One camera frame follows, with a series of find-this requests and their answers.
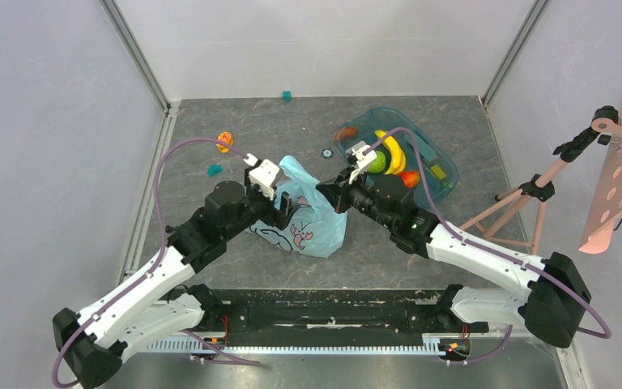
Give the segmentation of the light blue plastic bag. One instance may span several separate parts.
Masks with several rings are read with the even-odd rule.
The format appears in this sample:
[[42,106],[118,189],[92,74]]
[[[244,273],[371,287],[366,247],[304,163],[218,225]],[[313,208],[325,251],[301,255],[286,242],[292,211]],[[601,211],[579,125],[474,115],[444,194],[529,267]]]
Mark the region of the light blue plastic bag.
[[249,232],[284,251],[318,258],[331,256],[343,245],[347,214],[334,210],[316,189],[320,181],[294,156],[283,157],[279,167],[285,178],[278,184],[276,194],[289,194],[299,209],[283,229],[259,221],[249,227]]

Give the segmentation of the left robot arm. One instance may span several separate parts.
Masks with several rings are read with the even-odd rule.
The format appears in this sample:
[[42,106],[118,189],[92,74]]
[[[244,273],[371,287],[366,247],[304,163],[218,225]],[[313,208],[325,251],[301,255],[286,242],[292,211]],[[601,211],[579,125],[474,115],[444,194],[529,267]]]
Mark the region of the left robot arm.
[[289,193],[274,194],[269,186],[218,183],[186,222],[165,229],[165,243],[129,279],[81,310],[53,316],[53,385],[65,387],[58,371],[66,364],[75,377],[68,387],[97,388],[141,348],[180,330],[216,328],[222,309],[202,287],[164,308],[151,305],[222,256],[240,233],[257,222],[284,229],[299,208]]

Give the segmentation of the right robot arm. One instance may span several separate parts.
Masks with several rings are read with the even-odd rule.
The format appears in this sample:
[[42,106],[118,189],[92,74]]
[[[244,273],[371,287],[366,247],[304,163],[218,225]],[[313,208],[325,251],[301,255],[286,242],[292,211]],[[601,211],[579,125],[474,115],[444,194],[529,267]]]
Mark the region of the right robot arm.
[[536,338],[567,348],[581,330],[591,295],[573,260],[554,252],[523,254],[470,235],[415,205],[402,186],[373,186],[348,173],[317,184],[337,213],[351,208],[375,221],[403,252],[448,263],[496,285],[494,290],[449,287],[435,309],[437,324],[455,331],[464,323],[524,326]]

